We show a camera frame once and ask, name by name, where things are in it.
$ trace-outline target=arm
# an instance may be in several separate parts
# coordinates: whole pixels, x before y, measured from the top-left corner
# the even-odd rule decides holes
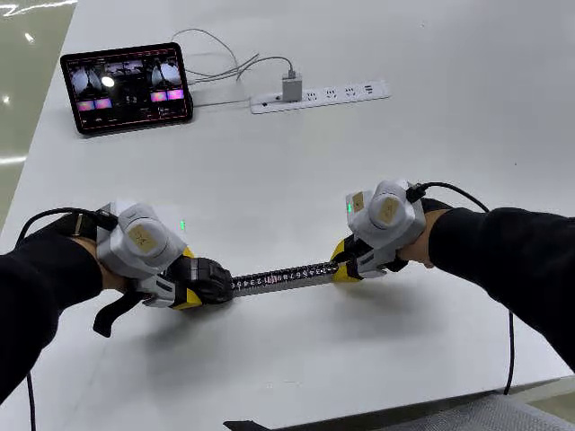
[[[433,264],[485,289],[542,333],[575,369],[575,219],[522,209],[431,211],[399,256]]]
[[[0,256],[0,402],[54,338],[60,313],[123,284],[95,256],[95,242],[55,233],[34,234]]]

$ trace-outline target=white table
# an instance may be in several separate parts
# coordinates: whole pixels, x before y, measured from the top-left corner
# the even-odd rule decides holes
[[[64,52],[159,42],[193,25],[242,58],[292,57],[305,87],[384,77],[393,96],[261,116],[247,103],[210,107],[189,125],[82,139],[57,69],[2,250],[40,210],[131,198],[179,205],[193,250],[235,274],[306,264],[348,234],[346,193],[397,177],[449,180],[490,207],[575,214],[574,13],[537,0],[83,0]],[[194,43],[186,58],[215,49]],[[276,91],[283,71],[255,67],[246,93]],[[242,418],[280,427],[491,390],[507,375],[506,310],[416,265],[222,310],[138,307],[104,339],[93,316],[114,297],[66,311],[35,366],[42,431],[212,430]],[[516,331],[515,384],[571,373],[540,335]],[[0,427],[28,429],[23,385]]]

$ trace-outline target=power strip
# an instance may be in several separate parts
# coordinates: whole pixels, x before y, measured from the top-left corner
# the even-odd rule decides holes
[[[282,101],[280,92],[254,96],[250,99],[250,108],[252,114],[265,114],[282,110],[301,110],[315,106],[385,99],[389,96],[385,81],[369,81],[362,84],[304,90],[301,101]]]

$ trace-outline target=tablet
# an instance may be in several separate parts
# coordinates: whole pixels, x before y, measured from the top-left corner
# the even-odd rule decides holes
[[[80,133],[191,119],[193,103],[177,43],[67,54],[60,65]]]

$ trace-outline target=black cable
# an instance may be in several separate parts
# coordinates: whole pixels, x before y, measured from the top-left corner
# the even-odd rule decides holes
[[[34,222],[37,222],[41,218],[44,218],[47,216],[53,216],[56,214],[69,214],[69,213],[82,214],[85,216],[93,217],[93,218],[95,218],[96,222],[100,223],[100,224],[102,223],[102,220],[105,224],[108,223],[105,219],[109,215],[108,215],[108,213],[104,213],[104,212],[94,212],[94,211],[89,211],[87,209],[73,208],[73,207],[63,207],[63,208],[50,209],[48,211],[43,211],[43,212],[38,213],[37,215],[31,217],[24,224],[22,230],[20,231],[20,234],[18,235],[18,239],[16,240],[16,246],[18,246],[23,241],[23,239],[26,237],[26,233],[30,229],[30,226],[32,226],[32,224],[34,224]],[[34,387],[32,386],[32,374],[31,374],[31,372],[28,372],[26,374],[26,384],[28,386],[28,402],[30,403],[30,430],[36,431],[36,401],[34,400]]]
[[[32,374],[26,374],[26,384],[28,385],[28,402],[30,403],[30,430],[36,431],[36,401],[34,400],[34,388],[32,387]]]
[[[410,202],[415,202],[425,196],[425,190],[430,187],[441,187],[444,189],[453,190],[462,196],[465,196],[471,200],[476,206],[481,208],[484,212],[489,213],[489,208],[487,208],[478,198],[467,193],[465,190],[459,189],[458,187],[449,184],[448,182],[425,182],[423,184],[416,184],[407,189],[406,197]],[[509,389],[511,389],[511,383],[513,382],[513,371],[515,369],[515,328],[513,325],[513,312],[509,310],[509,372],[507,376],[507,382],[505,383],[505,389],[503,390],[503,395],[509,394]]]

